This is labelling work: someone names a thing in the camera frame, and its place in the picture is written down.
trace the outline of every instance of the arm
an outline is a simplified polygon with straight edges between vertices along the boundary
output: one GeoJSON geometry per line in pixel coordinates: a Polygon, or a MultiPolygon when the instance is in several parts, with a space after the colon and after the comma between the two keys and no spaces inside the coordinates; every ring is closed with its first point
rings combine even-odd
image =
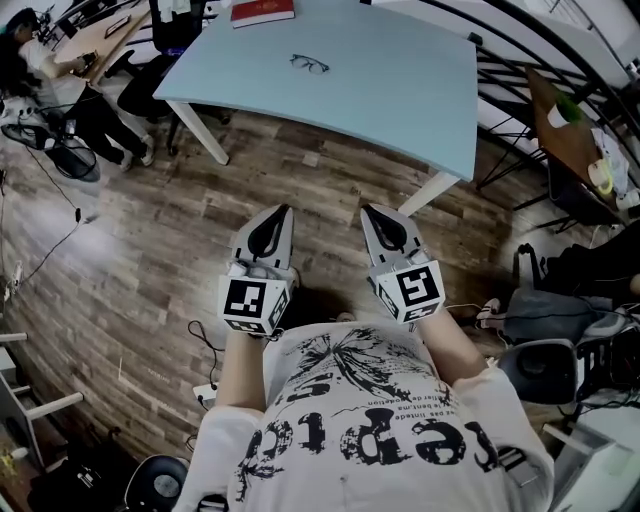
{"type": "Polygon", "coordinates": [[[266,410],[262,352],[260,340],[242,332],[229,331],[216,407],[231,405],[261,412],[266,410]]]}
{"type": "Polygon", "coordinates": [[[67,62],[55,62],[53,55],[48,56],[42,61],[40,71],[49,78],[60,78],[72,71],[81,71],[84,69],[84,59],[74,59],[67,62]]]}
{"type": "Polygon", "coordinates": [[[458,379],[475,377],[487,368],[482,354],[445,308],[421,318],[417,326],[440,378],[450,386],[458,379]]]}

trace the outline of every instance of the table leg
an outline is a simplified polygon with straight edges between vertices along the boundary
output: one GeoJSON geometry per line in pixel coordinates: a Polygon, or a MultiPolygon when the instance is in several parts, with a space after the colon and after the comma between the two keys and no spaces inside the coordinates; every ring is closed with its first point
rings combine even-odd
{"type": "Polygon", "coordinates": [[[209,153],[213,155],[213,158],[222,165],[227,165],[229,157],[222,149],[222,146],[218,143],[211,132],[204,125],[202,120],[198,117],[191,105],[188,103],[179,103],[177,101],[167,101],[173,111],[178,114],[178,117],[182,119],[182,122],[187,125],[187,128],[198,138],[202,145],[207,148],[209,153]]]}
{"type": "Polygon", "coordinates": [[[82,393],[76,392],[73,395],[65,396],[59,398],[58,400],[54,400],[53,402],[49,402],[48,404],[29,409],[27,411],[27,417],[31,421],[37,420],[38,418],[42,418],[47,414],[51,414],[53,412],[59,411],[60,409],[64,409],[65,407],[69,407],[70,405],[82,402],[82,400],[84,400],[84,396],[82,395],[82,393]]]}
{"type": "Polygon", "coordinates": [[[444,171],[438,171],[438,174],[427,181],[420,190],[407,199],[407,202],[398,208],[398,211],[404,215],[412,215],[440,194],[444,194],[453,185],[458,183],[458,181],[460,181],[460,178],[456,178],[444,171]]]}

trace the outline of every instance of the black office chair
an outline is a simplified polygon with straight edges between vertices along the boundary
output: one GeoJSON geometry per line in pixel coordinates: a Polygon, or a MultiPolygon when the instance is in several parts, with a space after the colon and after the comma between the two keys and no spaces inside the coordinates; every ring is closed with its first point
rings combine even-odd
{"type": "Polygon", "coordinates": [[[562,224],[556,233],[562,233],[576,224],[584,226],[620,224],[620,219],[615,213],[564,165],[552,157],[548,158],[548,164],[548,193],[516,206],[514,211],[550,199],[553,204],[567,213],[567,217],[540,224],[536,228],[562,224]]]}
{"type": "MultiPolygon", "coordinates": [[[[118,106],[134,116],[146,117],[155,122],[158,118],[171,113],[171,108],[165,101],[153,98],[165,75],[185,52],[189,45],[202,32],[202,20],[206,0],[191,0],[191,12],[184,14],[173,13],[173,21],[163,23],[160,19],[158,0],[149,0],[151,9],[151,23],[153,26],[153,45],[162,54],[138,69],[129,62],[133,50],[124,53],[105,73],[110,78],[118,71],[124,70],[133,76],[133,80],[120,94],[118,106]]],[[[223,124],[228,118],[220,119],[223,124]]],[[[177,153],[173,146],[173,138],[180,118],[173,114],[171,127],[167,139],[167,150],[171,155],[177,153]]]]}

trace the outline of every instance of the sneaker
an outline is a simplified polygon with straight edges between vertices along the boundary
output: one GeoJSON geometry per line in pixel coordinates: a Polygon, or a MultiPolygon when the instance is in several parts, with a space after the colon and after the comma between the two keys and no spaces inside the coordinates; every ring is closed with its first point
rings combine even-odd
{"type": "Polygon", "coordinates": [[[129,151],[124,151],[124,156],[122,157],[122,162],[120,162],[120,170],[122,172],[127,172],[131,169],[131,162],[133,161],[133,155],[129,151]]]}
{"type": "Polygon", "coordinates": [[[142,165],[144,165],[145,167],[149,167],[155,159],[155,148],[153,146],[153,144],[147,145],[147,151],[141,159],[142,165]]]}

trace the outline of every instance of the white t-shirt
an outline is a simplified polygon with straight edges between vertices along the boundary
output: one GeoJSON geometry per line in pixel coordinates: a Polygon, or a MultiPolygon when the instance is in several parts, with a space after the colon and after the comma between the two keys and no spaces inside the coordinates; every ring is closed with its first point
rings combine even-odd
{"type": "Polygon", "coordinates": [[[204,417],[174,512],[547,510],[553,461],[506,375],[453,389],[394,327],[319,324],[265,351],[267,411],[204,417]]]}
{"type": "Polygon", "coordinates": [[[68,112],[80,98],[87,82],[70,73],[54,79],[45,75],[41,70],[42,63],[55,54],[36,39],[24,43],[18,53],[27,61],[29,71],[42,80],[42,85],[35,91],[42,106],[59,106],[62,112],[68,112]]]}

